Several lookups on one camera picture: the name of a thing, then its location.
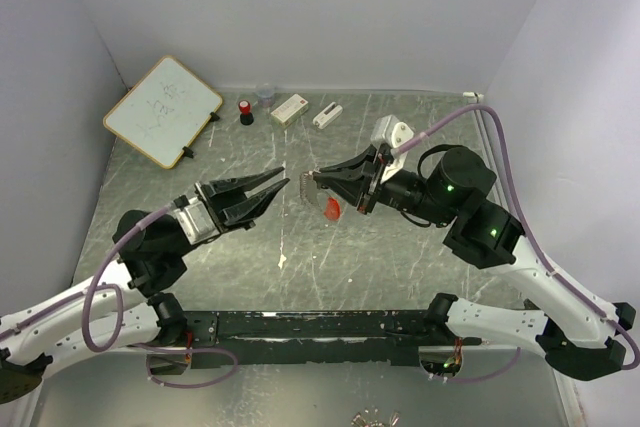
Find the red object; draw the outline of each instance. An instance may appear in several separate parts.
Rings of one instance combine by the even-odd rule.
[[[238,102],[238,108],[240,109],[240,112],[244,115],[247,115],[248,113],[251,112],[251,104],[249,103],[248,100],[241,100],[240,102]]]
[[[333,197],[329,197],[329,200],[327,200],[324,216],[329,220],[338,220],[340,218],[340,204]]]

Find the small metal parts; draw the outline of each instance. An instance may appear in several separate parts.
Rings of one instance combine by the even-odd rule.
[[[374,408],[373,411],[364,409],[362,413],[358,412],[353,419],[351,419],[352,427],[397,427],[400,422],[400,413],[394,411],[389,417],[388,422],[383,422],[379,418],[380,411]]]

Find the small white object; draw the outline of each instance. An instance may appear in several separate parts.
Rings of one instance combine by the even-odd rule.
[[[316,115],[313,119],[313,125],[320,130],[324,129],[327,125],[334,121],[342,113],[342,106],[331,102],[327,105],[322,112]]]
[[[286,129],[307,110],[309,110],[309,102],[298,94],[294,94],[271,112],[271,118]]]
[[[470,99],[476,99],[476,104],[484,102],[484,94],[479,94],[478,92],[463,92],[462,96]]]

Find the scratched metal surface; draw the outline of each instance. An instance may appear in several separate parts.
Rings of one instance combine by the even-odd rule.
[[[437,292],[488,305],[521,305],[514,289],[451,255],[442,245],[444,229],[414,227],[384,206],[370,216],[349,207],[338,222],[329,222],[299,198],[299,174],[360,153],[369,145],[379,117],[395,114],[414,130],[422,130],[464,105],[461,96],[301,95],[309,100],[309,112],[282,130],[259,109],[254,109],[253,125],[241,125],[237,101],[253,97],[223,94],[222,120],[205,128],[195,141],[196,158],[184,159],[172,170],[163,170],[124,142],[116,142],[74,281],[93,274],[126,210],[156,209],[191,192],[198,180],[282,165],[292,181],[254,229],[224,236],[187,256],[188,272],[170,289],[183,308],[411,309],[427,307]],[[287,97],[280,94],[276,105]],[[344,112],[318,131],[311,121],[331,101],[341,104]],[[459,118],[429,139],[425,149],[446,142],[482,153],[475,122],[470,114]],[[423,150],[410,153],[408,168],[415,168]],[[433,165],[433,161],[426,164],[425,171]]]
[[[495,371],[513,351],[465,353],[465,375]],[[105,354],[45,381],[32,427],[349,427],[360,412],[397,427],[567,426],[551,369],[523,352],[491,382],[442,385],[414,367],[384,363],[244,366],[198,390],[148,382],[144,356]],[[205,382],[226,372],[192,371],[176,382]]]

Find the cable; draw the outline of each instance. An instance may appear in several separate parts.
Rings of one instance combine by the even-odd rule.
[[[122,319],[124,317],[124,304],[122,301],[122,293],[117,299],[117,309],[116,309],[116,326],[113,330],[113,334],[109,337],[109,340],[104,345],[97,345],[93,339],[91,338],[91,330],[89,324],[91,323],[91,303],[93,302],[93,296],[96,293],[98,288],[98,283],[100,282],[100,278],[103,276],[104,271],[107,270],[109,263],[115,258],[115,256],[120,252],[120,250],[129,242],[138,232],[142,232],[149,225],[154,223],[160,217],[169,212],[171,208],[170,205],[166,205],[160,210],[152,212],[142,218],[136,225],[134,225],[129,232],[124,234],[120,240],[118,240],[115,245],[111,248],[111,250],[107,253],[106,257],[98,267],[98,271],[95,273],[93,278],[91,279],[91,283],[87,288],[87,293],[84,298],[84,305],[82,307],[82,321],[81,321],[81,329],[82,329],[82,340],[87,345],[87,348],[91,352],[101,353],[109,350],[113,344],[115,344],[118,336],[120,335],[120,330],[122,330]]]
[[[64,297],[56,302],[54,302],[53,304],[45,307],[44,309],[40,310],[39,312],[36,312],[35,314],[27,317],[26,319],[24,319],[21,322],[18,322],[15,327],[10,328],[5,330],[4,332],[0,332],[0,341],[3,341],[9,337],[12,337],[14,335],[17,335],[20,333],[20,331],[22,329],[24,329],[25,327],[31,325],[34,322],[37,322],[51,314],[53,314],[54,312],[60,310],[62,307],[64,307],[65,305],[68,305],[71,302],[74,302],[78,299],[81,299],[84,296],[84,305],[83,305],[83,310],[82,310],[82,338],[85,342],[85,344],[87,345],[87,347],[89,348],[89,350],[96,352],[96,353],[100,353],[100,352],[105,352],[107,350],[109,350],[113,344],[116,342],[116,340],[118,339],[118,336],[120,335],[120,331],[122,329],[122,319],[124,317],[124,298],[122,295],[122,290],[120,289],[120,287],[117,284],[103,284],[103,285],[98,285],[100,282],[100,278],[102,277],[102,275],[104,274],[105,270],[107,269],[109,263],[115,258],[115,256],[118,254],[118,252],[120,252],[120,250],[127,244],[127,242],[129,242],[138,232],[142,232],[144,229],[146,229],[149,225],[151,225],[153,222],[155,222],[156,220],[158,220],[160,217],[162,217],[163,215],[167,214],[167,212],[169,212],[169,210],[171,209],[170,205],[167,205],[165,207],[163,207],[160,210],[157,210],[156,212],[153,212],[147,216],[145,216],[142,220],[140,220],[138,223],[136,223],[136,225],[134,225],[131,230],[129,230],[124,236],[122,236],[122,238],[115,243],[115,245],[111,248],[111,250],[107,253],[107,255],[105,256],[104,260],[102,261],[102,263],[100,264],[100,266],[98,267],[98,271],[96,272],[96,274],[93,276],[91,283],[89,284],[89,287],[87,288],[86,291],[81,291],[81,292],[76,292],[74,294],[68,295],[67,297]],[[93,302],[93,297],[96,294],[96,292],[98,291],[102,291],[102,290],[109,290],[112,289],[115,294],[116,294],[116,318],[117,318],[117,322],[116,322],[116,327],[114,329],[113,334],[111,335],[111,337],[109,338],[109,340],[107,341],[106,344],[102,345],[102,346],[98,346],[95,344],[95,342],[93,341],[93,339],[91,338],[91,331],[90,331],[90,327],[89,324],[91,322],[91,304]],[[155,384],[161,385],[161,386],[165,386],[165,387],[172,387],[172,388],[176,388],[176,389],[197,389],[197,388],[201,388],[201,387],[209,387],[211,385],[215,385],[218,384],[220,382],[222,382],[223,380],[228,379],[229,377],[231,377],[232,375],[234,375],[237,371],[238,371],[238,358],[233,354],[233,352],[230,352],[226,349],[221,349],[221,348],[216,348],[216,347],[203,347],[203,348],[197,348],[197,349],[192,349],[192,348],[187,348],[187,349],[164,349],[164,348],[160,348],[160,347],[152,347],[149,345],[145,345],[145,344],[135,344],[136,347],[145,349],[145,350],[149,350],[152,352],[157,352],[157,353],[164,353],[164,354],[175,354],[176,352],[183,352],[186,355],[190,356],[191,354],[194,353],[214,353],[214,354],[222,354],[222,355],[226,355],[227,357],[229,357],[232,361],[233,361],[233,366],[231,368],[231,370],[229,372],[227,372],[226,374],[212,380],[209,382],[203,382],[200,384],[192,384],[192,385],[184,385],[184,384],[176,384],[173,382],[163,382],[161,380],[159,380],[158,378],[156,378],[152,373],[151,373],[151,365],[150,365],[150,359],[147,358],[146,361],[146,366],[147,366],[147,373],[149,374],[149,379],[154,382]]]
[[[467,378],[462,378],[461,379],[459,377],[453,377],[453,378],[450,378],[450,379],[448,378],[446,380],[446,382],[447,383],[453,382],[453,383],[456,383],[456,384],[477,384],[478,382],[484,382],[485,380],[495,379],[496,377],[504,374],[509,369],[511,369],[511,367],[516,365],[516,363],[518,362],[518,359],[520,358],[520,354],[521,353],[522,353],[522,350],[520,349],[520,347],[518,347],[516,349],[515,355],[513,356],[513,358],[509,362],[507,362],[504,366],[500,367],[495,372],[491,372],[490,374],[481,375],[480,377],[472,377],[470,379],[467,379]]]
[[[531,231],[531,227],[529,226],[529,223],[527,222],[527,219],[524,216],[524,212],[522,211],[522,207],[520,206],[520,200],[518,199],[515,183],[513,181],[513,173],[511,172],[511,163],[509,161],[509,153],[507,152],[507,141],[504,135],[504,130],[502,128],[502,122],[500,122],[500,118],[498,117],[498,114],[494,109],[492,109],[487,105],[482,105],[482,104],[471,104],[466,107],[462,107],[456,110],[455,112],[452,112],[451,114],[445,116],[443,119],[436,122],[427,130],[420,132],[418,135],[414,136],[412,139],[408,140],[401,146],[396,147],[395,149],[391,149],[391,152],[390,152],[391,155],[395,157],[399,154],[408,152],[410,149],[418,145],[427,137],[433,135],[435,132],[440,130],[442,127],[447,125],[452,120],[457,119],[461,115],[466,114],[467,112],[471,112],[473,110],[486,112],[491,116],[491,119],[493,120],[493,123],[496,126],[496,131],[498,133],[498,140],[500,142],[500,153],[502,155],[502,161],[504,163],[504,170],[505,170],[505,177],[507,180],[507,188],[509,190],[509,193],[511,194],[513,207],[516,211],[518,219],[520,220],[520,223],[522,224],[522,228],[524,229],[525,235],[529,239],[529,242],[531,243],[533,251],[536,253],[538,258],[540,259],[540,262],[542,262],[542,265],[545,267],[545,269],[548,272],[550,273],[556,272],[553,266],[551,265],[551,263],[549,262],[549,260],[547,259],[546,255],[542,251],[540,244],[538,244],[538,241],[533,235],[533,232]],[[611,327],[613,327],[617,332],[619,332],[622,335],[622,337],[624,337],[624,339],[628,342],[629,346],[631,347],[631,350],[633,351],[634,358],[631,363],[623,365],[622,370],[631,370],[638,367],[638,365],[640,365],[640,348],[638,348],[638,344],[636,344],[636,342],[633,340],[631,335],[629,335],[629,333],[625,330],[625,328],[622,327],[615,320],[607,318],[607,313],[604,310],[598,307],[598,305],[592,302],[591,299],[589,299],[586,295],[580,292],[580,290],[578,290],[573,284],[571,284],[571,282],[565,279],[562,275],[556,273],[554,277],[558,279],[558,282],[560,282],[560,284],[562,284],[569,292],[571,292],[578,299],[580,299],[582,303],[584,303],[587,307],[589,307],[589,309],[591,309],[596,315],[598,315],[601,319],[606,319],[606,322]]]
[[[413,225],[417,225],[418,227],[421,227],[423,229],[431,227],[431,222],[425,222],[425,223],[418,222],[417,220],[414,220],[411,217],[409,217],[409,215],[406,212],[403,212],[402,210],[400,211],[400,215],[405,219],[407,219],[409,222],[411,222]]]
[[[101,290],[110,290],[113,289],[116,293],[116,302],[120,303],[122,302],[122,291],[120,290],[120,287],[117,286],[116,284],[103,284],[101,286],[99,286],[96,291],[101,291]],[[24,319],[21,322],[18,322],[15,327],[10,328],[5,330],[4,332],[0,332],[0,342],[2,342],[5,339],[8,339],[9,337],[12,337],[18,333],[20,333],[20,331],[22,329],[24,329],[25,327],[28,327],[29,325],[33,324],[34,322],[39,321],[40,319],[47,317],[51,314],[53,314],[54,312],[57,312],[58,310],[60,310],[62,307],[64,307],[67,304],[70,304],[71,302],[74,302],[78,299],[81,299],[84,296],[84,293],[82,292],[76,292],[75,294],[71,294],[67,297],[64,297],[63,299],[60,299],[56,302],[54,302],[53,304],[45,307],[44,309],[40,310],[39,312],[36,312],[35,314],[33,314],[30,317],[27,317],[26,319]]]
[[[151,360],[149,356],[147,356],[146,366],[147,366],[147,375],[149,376],[149,380],[154,384],[160,385],[162,387],[171,387],[173,389],[200,389],[202,387],[210,387],[212,385],[219,384],[224,380],[227,380],[229,377],[231,377],[238,371],[238,367],[239,367],[238,357],[236,357],[233,352],[227,349],[221,349],[218,347],[201,347],[196,349],[164,349],[162,347],[152,347],[150,345],[145,345],[145,344],[134,344],[134,347],[139,347],[141,349],[145,349],[151,352],[156,352],[159,354],[183,354],[183,353],[187,355],[204,354],[204,353],[222,354],[229,357],[233,362],[233,366],[231,367],[231,370],[229,372],[221,375],[220,377],[216,377],[215,379],[210,380],[208,382],[201,382],[199,384],[176,384],[174,382],[164,382],[158,379],[156,376],[154,376],[151,373]]]

